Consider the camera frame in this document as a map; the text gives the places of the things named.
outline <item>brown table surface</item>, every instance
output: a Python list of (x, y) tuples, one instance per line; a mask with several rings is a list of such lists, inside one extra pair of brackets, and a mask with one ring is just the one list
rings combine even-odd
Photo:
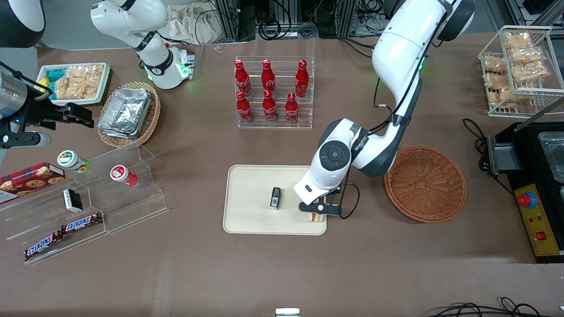
[[(418, 224), (397, 211), (381, 178), (352, 170), (362, 191), (348, 220), (330, 218), (321, 236), (235, 235), (222, 228), (227, 170), (234, 164), (308, 165), (322, 131), (347, 117), (372, 127), (371, 61), (338, 40), (253, 41), (208, 46), (194, 79), (157, 90), (161, 117), (146, 147), (170, 211), (34, 266), (21, 244), (0, 239), (0, 310), (15, 316), (425, 316), (429, 309), (497, 296), (561, 315), (564, 266), (536, 265), (515, 199), (478, 170), (476, 120), (487, 135), (514, 120), (491, 118), (476, 57), (493, 34), (469, 34), (431, 47), (423, 87), (401, 147), (432, 146), (450, 155), (468, 185), (454, 219)], [(110, 91), (148, 81), (135, 51), (39, 49), (39, 64), (106, 62)], [(315, 56), (313, 130), (240, 130), (233, 97), (236, 55)], [(393, 104), (381, 85), (378, 102)], [(100, 107), (93, 108), (95, 117)], [(112, 148), (95, 129), (57, 126), (45, 149), (13, 149), (0, 174), (54, 162), (67, 148), (88, 158)], [(353, 201), (354, 191), (350, 194)]]

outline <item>red bottle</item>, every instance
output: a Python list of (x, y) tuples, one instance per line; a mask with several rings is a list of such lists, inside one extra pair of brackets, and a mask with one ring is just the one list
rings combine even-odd
[(248, 124), (253, 121), (253, 113), (250, 110), (249, 101), (241, 90), (237, 92), (237, 112), (242, 123)]
[(298, 102), (294, 93), (288, 94), (288, 101), (286, 102), (286, 122), (290, 125), (298, 123)]
[(240, 59), (235, 61), (235, 80), (237, 81), (239, 90), (241, 90), (245, 96), (250, 95), (249, 74), (246, 72), (243, 67), (243, 62)]
[(270, 90), (272, 96), (276, 95), (276, 77), (270, 68), (270, 61), (265, 59), (262, 61), (262, 87), (265, 90)]
[(304, 98), (307, 94), (307, 85), (310, 83), (310, 75), (307, 73), (307, 62), (302, 59), (298, 62), (298, 72), (296, 73), (296, 95)]
[(265, 99), (262, 101), (262, 108), (265, 109), (266, 122), (273, 124), (278, 120), (276, 102), (272, 98), (272, 91), (265, 90)]

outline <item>white tray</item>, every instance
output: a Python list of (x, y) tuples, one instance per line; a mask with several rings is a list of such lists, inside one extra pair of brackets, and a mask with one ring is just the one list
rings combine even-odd
[(67, 69), (70, 66), (86, 66), (86, 65), (89, 65), (89, 64), (104, 67), (104, 69), (102, 70), (102, 77), (100, 78), (100, 84), (98, 84), (98, 92), (96, 93), (96, 97), (88, 98), (88, 99), (56, 99), (56, 100), (51, 100), (51, 102), (53, 104), (56, 104), (56, 105), (65, 105), (69, 102), (76, 103), (76, 104), (93, 104), (93, 103), (101, 102), (102, 97), (104, 96), (106, 83), (108, 82), (109, 71), (110, 71), (110, 67), (106, 63), (59, 64), (59, 65), (41, 66), (41, 69), (39, 70), (39, 75), (37, 75), (36, 82), (39, 82), (39, 80), (43, 76), (47, 76), (47, 72), (52, 70), (52, 69)]
[[(301, 212), (294, 185), (309, 166), (234, 165), (227, 175), (223, 229), (230, 234), (322, 235), (327, 218), (309, 222)], [(280, 206), (270, 209), (273, 187), (280, 187)]]

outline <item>wicker basket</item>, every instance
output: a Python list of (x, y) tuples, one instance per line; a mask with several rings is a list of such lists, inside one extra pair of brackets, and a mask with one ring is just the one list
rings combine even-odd
[(137, 145), (141, 145), (149, 139), (149, 137), (153, 134), (155, 127), (157, 126), (158, 116), (161, 114), (161, 101), (158, 99), (158, 95), (155, 89), (149, 84), (144, 82), (127, 83), (116, 89), (108, 97), (106, 103), (104, 104), (104, 108), (102, 109), (102, 113), (100, 114), (100, 117), (104, 115), (104, 112), (108, 108), (109, 101), (112, 100), (113, 95), (121, 88), (145, 89), (151, 92), (151, 103), (149, 105), (150, 108), (147, 112), (147, 116), (145, 117), (143, 127), (141, 128), (141, 134), (135, 139), (110, 137), (109, 135), (103, 134), (100, 130), (98, 130), (98, 134), (102, 138), (102, 141), (104, 141), (104, 143), (109, 146), (124, 147), (134, 142), (137, 142)]
[(466, 201), (464, 175), (450, 157), (432, 147), (399, 150), (384, 184), (394, 205), (420, 222), (452, 219)]

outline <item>cookie box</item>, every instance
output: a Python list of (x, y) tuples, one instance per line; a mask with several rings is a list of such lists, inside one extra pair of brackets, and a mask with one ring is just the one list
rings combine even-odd
[(0, 204), (65, 181), (65, 172), (47, 162), (0, 178)]

